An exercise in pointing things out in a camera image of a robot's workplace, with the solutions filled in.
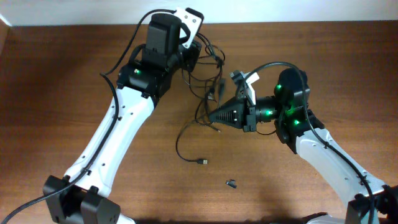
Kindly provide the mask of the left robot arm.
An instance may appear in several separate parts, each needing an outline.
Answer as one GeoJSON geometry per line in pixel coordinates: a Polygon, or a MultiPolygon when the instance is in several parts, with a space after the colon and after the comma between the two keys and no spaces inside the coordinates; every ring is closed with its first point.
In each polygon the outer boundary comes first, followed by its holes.
{"type": "Polygon", "coordinates": [[[195,35],[203,14],[191,8],[149,12],[146,42],[134,47],[128,63],[117,65],[113,99],[85,150],[62,178],[43,187],[55,223],[132,223],[110,201],[114,178],[129,146],[171,86],[177,70],[192,71],[201,45],[195,35]]]}

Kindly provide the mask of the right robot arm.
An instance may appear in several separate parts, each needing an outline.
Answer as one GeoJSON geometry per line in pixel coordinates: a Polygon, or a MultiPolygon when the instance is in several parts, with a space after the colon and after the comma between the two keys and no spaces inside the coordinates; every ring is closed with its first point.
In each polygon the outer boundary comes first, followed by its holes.
{"type": "Polygon", "coordinates": [[[283,70],[272,96],[256,98],[252,83],[256,73],[231,73],[238,94],[209,120],[245,132],[255,132],[258,123],[274,122],[279,141],[307,161],[336,192],[346,209],[344,218],[320,212],[302,218],[302,223],[397,223],[397,187],[378,179],[332,138],[324,124],[308,108],[310,89],[305,72],[283,70]]]}

